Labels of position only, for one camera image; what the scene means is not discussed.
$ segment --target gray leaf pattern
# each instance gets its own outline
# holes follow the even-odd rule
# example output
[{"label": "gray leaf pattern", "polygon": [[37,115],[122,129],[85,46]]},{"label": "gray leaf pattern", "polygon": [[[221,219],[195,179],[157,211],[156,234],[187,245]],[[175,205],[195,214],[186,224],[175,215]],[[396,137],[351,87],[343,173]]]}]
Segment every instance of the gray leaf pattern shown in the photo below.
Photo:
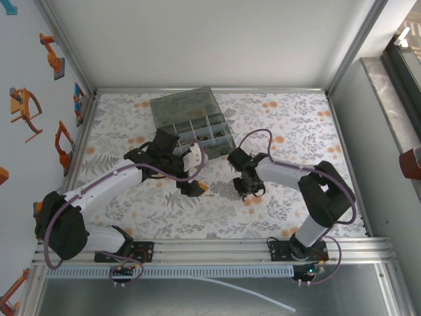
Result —
[{"label": "gray leaf pattern", "polygon": [[[109,170],[123,155],[153,139],[155,124],[150,99],[164,94],[104,94],[99,101],[77,186]],[[351,185],[332,114],[324,94],[227,93],[215,98],[232,129],[235,143],[250,131],[269,128],[271,152],[279,160],[317,164],[331,162]],[[252,135],[247,153],[265,152],[265,133]],[[116,224],[134,238],[267,238],[291,236],[308,215],[301,194],[267,183],[262,197],[237,195],[232,179],[239,176],[226,156],[209,161],[197,177],[209,191],[201,197],[181,195],[175,182],[147,180],[97,210],[88,224]],[[348,211],[343,221],[351,218]],[[333,236],[364,236],[358,216],[350,226],[335,226]]]}]

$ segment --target blue sticker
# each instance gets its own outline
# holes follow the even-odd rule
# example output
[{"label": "blue sticker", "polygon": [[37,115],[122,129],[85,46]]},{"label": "blue sticker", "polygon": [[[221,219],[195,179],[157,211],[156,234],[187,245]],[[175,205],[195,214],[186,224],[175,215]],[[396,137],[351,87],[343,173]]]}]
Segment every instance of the blue sticker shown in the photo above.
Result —
[{"label": "blue sticker", "polygon": [[17,15],[18,7],[11,4],[10,0],[0,0],[1,4],[6,9],[6,15]]}]

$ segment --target white enclosure wall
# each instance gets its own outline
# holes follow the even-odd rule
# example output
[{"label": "white enclosure wall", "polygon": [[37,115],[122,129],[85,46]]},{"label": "white enclosure wall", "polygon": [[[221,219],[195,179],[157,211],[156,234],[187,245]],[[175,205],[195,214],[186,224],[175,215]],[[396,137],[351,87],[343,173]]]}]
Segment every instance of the white enclosure wall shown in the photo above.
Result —
[{"label": "white enclosure wall", "polygon": [[[0,167],[9,172],[9,179],[0,185],[0,295],[29,267],[34,255],[33,202],[62,186],[63,169],[54,145],[59,120],[75,141],[82,129],[75,123],[75,74],[67,63],[64,78],[54,81],[47,50],[39,42],[39,33],[48,36],[50,31],[34,2],[12,2],[18,7],[17,15],[7,16],[0,7]],[[63,56],[58,45],[51,46],[58,57]],[[11,114],[11,87],[30,90],[42,108],[32,122],[43,131],[27,144],[25,140],[33,133],[26,123],[22,119],[11,123],[18,116]],[[32,102],[30,112],[36,113]],[[70,151],[64,137],[61,144]]]},{"label": "white enclosure wall", "polygon": [[374,0],[47,0],[94,86],[327,88]]}]

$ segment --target purple cable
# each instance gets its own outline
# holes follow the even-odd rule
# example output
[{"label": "purple cable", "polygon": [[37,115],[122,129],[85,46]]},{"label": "purple cable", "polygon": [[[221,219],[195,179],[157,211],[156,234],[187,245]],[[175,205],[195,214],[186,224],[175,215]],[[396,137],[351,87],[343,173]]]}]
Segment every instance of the purple cable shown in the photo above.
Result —
[{"label": "purple cable", "polygon": [[[129,257],[121,257],[121,256],[119,256],[119,255],[115,255],[115,254],[113,254],[113,253],[108,253],[108,252],[105,252],[105,251],[98,251],[98,252],[99,252],[99,253],[102,253],[103,255],[105,255],[105,256],[107,256],[107,257],[112,257],[112,258],[117,259],[117,260],[126,260],[126,262],[125,262],[125,263],[127,263],[127,262],[131,261],[131,262],[133,262],[133,263],[138,264],[138,265],[142,268],[142,271],[140,271],[140,273],[139,273],[137,276],[135,276],[132,280],[130,280],[130,281],[128,281],[128,282],[125,282],[124,284],[129,284],[129,283],[131,283],[131,282],[133,282],[133,281],[137,280],[137,279],[138,279],[138,278],[140,278],[140,277],[144,274],[144,272],[145,272],[145,267],[141,264],[141,262],[140,262],[140,261],[138,261],[138,260],[136,260],[136,259],[129,258]],[[117,268],[114,268],[114,269],[113,269],[113,270],[111,270],[111,271],[110,271],[110,273],[108,274],[108,278],[109,278],[109,280],[110,280],[112,283],[114,283],[114,282],[115,282],[115,281],[112,279],[112,274],[113,274],[115,271],[117,271]]]},{"label": "purple cable", "polygon": [[[275,161],[275,159],[272,157],[272,154],[270,153],[270,147],[272,145],[273,135],[272,135],[272,132],[269,129],[267,129],[267,128],[259,128],[258,130],[254,130],[254,131],[248,133],[242,139],[242,141],[239,143],[238,147],[241,147],[241,145],[243,145],[243,142],[250,135],[252,135],[254,133],[257,133],[257,132],[268,132],[269,133],[270,138],[269,138],[269,144],[268,144],[268,156],[269,156],[269,159],[270,159],[271,162],[273,162],[275,165],[279,165],[279,166],[283,166],[283,167],[287,167],[287,168],[291,168],[291,169],[297,169],[297,170],[301,169],[300,166],[297,166],[297,165],[292,165],[290,163],[286,163],[286,162],[282,162],[282,161]],[[346,189],[346,187],[344,187],[343,184],[340,183],[338,180],[336,180],[334,177],[332,177],[331,175],[329,175],[329,174],[327,174],[327,173],[325,173],[323,171],[317,170],[315,168],[307,168],[307,167],[303,167],[302,169],[304,171],[316,173],[316,174],[318,174],[320,176],[323,176],[324,178],[332,181],[345,194],[345,196],[347,197],[349,203],[351,204],[351,208],[353,210],[353,216],[351,217],[351,220],[350,221],[347,221],[347,222],[338,221],[336,223],[337,224],[342,224],[342,225],[350,225],[353,222],[355,222],[355,219],[357,218],[357,208],[355,207],[355,202],[354,202],[352,196],[350,195],[350,193],[348,192],[348,190]]]},{"label": "purple cable", "polygon": [[339,251],[339,258],[337,260],[337,265],[335,267],[335,270],[330,275],[328,275],[326,278],[323,278],[322,280],[310,282],[310,285],[312,285],[312,284],[317,285],[317,284],[326,282],[327,280],[332,278],[337,273],[337,271],[339,270],[339,266],[341,265],[341,262],[342,262],[342,249],[341,249],[341,246],[339,245],[339,242],[331,236],[325,236],[325,238],[332,239],[335,242],[335,244],[337,245],[337,250]]},{"label": "purple cable", "polygon": [[[170,175],[168,173],[165,173],[165,172],[159,170],[158,168],[155,168],[154,166],[148,165],[146,163],[133,163],[131,165],[127,165],[127,166],[121,167],[121,168],[117,169],[116,171],[117,172],[120,172],[120,171],[124,171],[126,169],[130,169],[130,168],[134,168],[134,167],[142,167],[142,168],[151,169],[151,170],[153,170],[155,172],[158,172],[158,173],[162,174],[163,176],[166,176],[169,179],[172,179],[172,180],[175,180],[175,181],[178,181],[178,182],[187,182],[187,181],[190,181],[191,179],[195,178],[201,172],[201,170],[203,169],[203,166],[205,165],[205,149],[203,148],[201,142],[198,141],[198,140],[196,140],[196,139],[192,139],[191,141],[193,143],[196,143],[196,144],[199,145],[200,152],[201,152],[201,162],[200,162],[200,165],[197,166],[196,172],[194,174],[192,174],[191,176],[188,176],[187,178],[177,178],[176,176],[172,176],[172,175]],[[114,175],[113,172],[110,172],[110,173],[106,174],[102,178],[96,180],[94,183],[92,183],[89,186],[87,186],[86,188],[84,188],[80,193],[82,195],[84,195],[90,189],[96,187],[98,184],[102,183],[103,181],[105,181],[106,179],[110,178],[113,175]],[[44,258],[45,258],[45,262],[46,262],[47,266],[51,270],[57,270],[62,265],[62,263],[63,263],[63,260],[62,259],[59,261],[59,264],[58,265],[53,265],[51,263],[50,256],[49,256],[49,253],[48,253],[48,245],[49,245],[49,241],[50,241],[51,231],[53,229],[53,226],[55,224],[55,221],[58,219],[58,217],[60,216],[60,214],[70,204],[72,204],[74,201],[76,201],[78,198],[80,198],[80,196],[76,194],[74,197],[72,197],[70,200],[68,200],[65,204],[63,204],[63,206],[60,207],[59,210],[54,214],[53,218],[50,220],[50,223],[48,224],[47,230],[45,231],[45,236],[44,236]],[[122,260],[129,260],[129,259],[131,259],[131,258],[125,258],[125,257],[121,257],[121,258],[122,258]]]}]

